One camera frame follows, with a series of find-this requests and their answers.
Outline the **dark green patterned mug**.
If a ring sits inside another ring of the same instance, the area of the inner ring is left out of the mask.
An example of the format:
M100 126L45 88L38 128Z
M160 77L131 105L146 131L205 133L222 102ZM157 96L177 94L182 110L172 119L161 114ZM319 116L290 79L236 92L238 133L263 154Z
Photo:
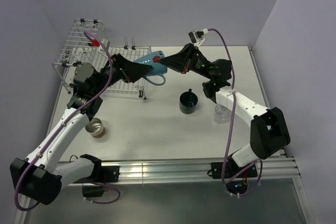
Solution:
M179 108L180 111L184 114L192 114L195 112L198 104L198 97L192 91L192 89L188 89L183 92L179 98Z

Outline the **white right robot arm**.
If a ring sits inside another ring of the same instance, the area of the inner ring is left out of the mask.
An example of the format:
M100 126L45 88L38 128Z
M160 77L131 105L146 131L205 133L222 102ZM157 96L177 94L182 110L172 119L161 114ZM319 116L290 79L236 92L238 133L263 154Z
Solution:
M201 51L193 44L171 56L160 59L160 63L180 72L195 72L209 79L202 84L204 94L214 103L230 109L250 128L249 143L230 155L227 164L228 173L240 176L246 165L266 160L275 152L290 144L290 135L283 112L260 105L234 89L233 65L230 60L217 59L208 61Z

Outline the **cream steel cup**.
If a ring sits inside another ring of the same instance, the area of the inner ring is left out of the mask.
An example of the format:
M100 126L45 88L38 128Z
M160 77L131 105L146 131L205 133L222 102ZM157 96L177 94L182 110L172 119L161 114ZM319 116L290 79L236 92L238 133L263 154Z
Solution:
M94 138L100 138L105 134L105 127L102 121L98 118L93 118L86 126L86 132L88 132Z

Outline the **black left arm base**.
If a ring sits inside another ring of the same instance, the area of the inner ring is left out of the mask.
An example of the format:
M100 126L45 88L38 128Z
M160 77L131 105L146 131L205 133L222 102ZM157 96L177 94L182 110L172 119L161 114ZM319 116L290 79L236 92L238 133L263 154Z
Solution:
M121 192L110 183L116 183L119 179L120 166L103 166L102 160L89 154L81 155L78 160L85 159L93 163L91 174L82 177L75 181L75 183L88 183L92 186L82 186L82 195L84 200L90 201L99 205L107 205L116 202L121 197ZM115 191L117 196L115 199L107 202L96 201L95 198L100 198L106 191Z

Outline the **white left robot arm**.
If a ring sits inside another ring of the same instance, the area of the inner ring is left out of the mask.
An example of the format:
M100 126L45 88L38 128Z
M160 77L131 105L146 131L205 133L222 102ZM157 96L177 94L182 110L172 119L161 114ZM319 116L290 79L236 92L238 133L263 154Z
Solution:
M14 202L19 210L26 210L19 204L19 194L48 205L69 184L81 179L96 182L101 178L101 160L92 155L81 155L62 166L58 162L77 134L94 118L103 102L100 96L109 86L119 80L136 82L152 69L151 65L129 61L120 54L110 56L100 71L87 62L76 67L74 93L59 122L25 159L16 158L10 165Z

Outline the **blue ceramic mug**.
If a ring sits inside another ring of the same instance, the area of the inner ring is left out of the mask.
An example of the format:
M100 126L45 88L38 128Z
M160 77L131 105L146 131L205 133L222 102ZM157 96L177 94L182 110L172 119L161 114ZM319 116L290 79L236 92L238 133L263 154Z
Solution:
M143 79L145 79L147 82L149 82L150 84L154 86L162 86L166 83L166 78L164 74L167 73L167 66L160 63L160 60L163 59L164 57L165 55L163 51L159 50L159 51L155 51L150 54L147 54L145 56L142 56L134 61L136 63L140 63L143 65L149 65L152 67L152 70L146 73L143 76ZM163 79L163 81L161 83L154 82L148 78L152 76L160 76Z

